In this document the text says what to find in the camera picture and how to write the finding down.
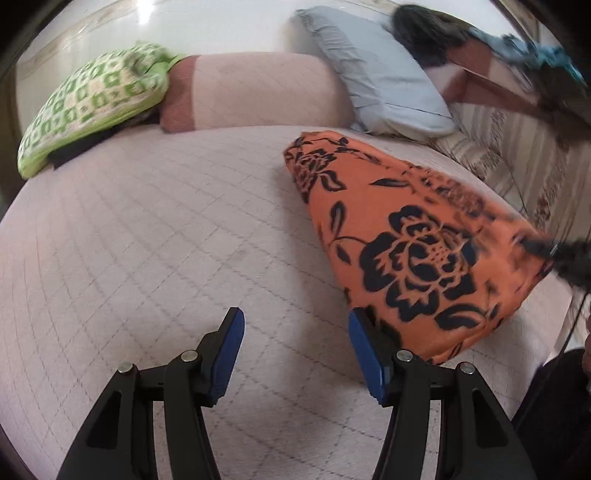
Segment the white wall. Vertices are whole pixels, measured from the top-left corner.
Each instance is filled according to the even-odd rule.
[[[456,15],[492,34],[512,31],[489,0],[416,3]],[[137,40],[154,41],[175,53],[187,54],[315,54],[318,50],[312,39],[292,17],[297,8],[318,4],[384,22],[388,21],[387,14],[377,10],[391,9],[387,0],[73,0],[19,60],[21,125],[26,127],[31,122],[53,90],[76,68],[107,51],[130,47]]]

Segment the pillowcase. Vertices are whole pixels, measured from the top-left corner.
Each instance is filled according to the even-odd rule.
[[[509,319],[547,274],[508,207],[430,168],[332,132],[284,153],[351,308],[441,363]]]
[[[455,130],[427,74],[379,24],[324,6],[297,13],[349,90],[354,128],[421,142]]]
[[[160,109],[168,132],[254,125],[348,127],[347,90],[322,59],[282,52],[188,57],[170,72]]]
[[[527,218],[524,201],[509,166],[493,149],[477,144],[462,132],[438,138],[431,146],[459,163]]]
[[[72,73],[49,97],[18,149],[18,169],[29,179],[60,147],[108,129],[159,103],[167,72],[182,56],[155,43],[115,50]]]

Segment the bed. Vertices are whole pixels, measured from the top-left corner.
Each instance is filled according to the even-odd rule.
[[[222,478],[371,476],[389,410],[364,386],[345,297],[282,158],[318,129],[136,127],[27,182],[0,223],[0,423],[39,480],[56,477],[120,362],[169,362],[231,306],[246,334],[228,393],[205,412]],[[428,147],[340,131],[496,197]],[[511,416],[570,298],[547,277],[451,365],[473,362]],[[431,413],[424,478],[439,444],[437,404]],[[154,417],[170,479],[162,406]]]

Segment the striped fabric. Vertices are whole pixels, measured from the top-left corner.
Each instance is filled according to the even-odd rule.
[[[469,170],[523,217],[529,219],[509,167],[493,149],[476,143],[462,132],[435,139],[431,146]]]
[[[556,239],[585,238],[591,225],[591,145],[566,145],[552,127],[521,113],[456,103],[464,135],[436,148],[475,173],[533,225]]]

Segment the black flower pattern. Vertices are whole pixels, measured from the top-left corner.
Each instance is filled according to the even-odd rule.
[[[359,265],[365,288],[371,292],[387,288],[386,304],[398,309],[403,322],[419,314],[436,314],[441,295],[457,300],[476,291],[470,268],[478,253],[469,233],[442,225],[416,205],[406,205],[388,220],[392,231],[379,234],[363,248]],[[448,327],[456,313],[441,312]],[[449,314],[454,314],[451,321]]]
[[[421,181],[426,187],[433,189],[440,197],[445,198],[454,207],[457,207],[471,218],[478,218],[483,214],[488,214],[484,198],[472,189],[465,188],[456,180],[446,179],[441,175],[430,175],[423,177]]]
[[[328,153],[324,148],[313,150],[307,154],[298,152],[294,157],[294,180],[304,202],[308,203],[312,187],[318,179],[322,186],[330,192],[339,192],[346,188],[329,165],[336,160],[336,155]]]

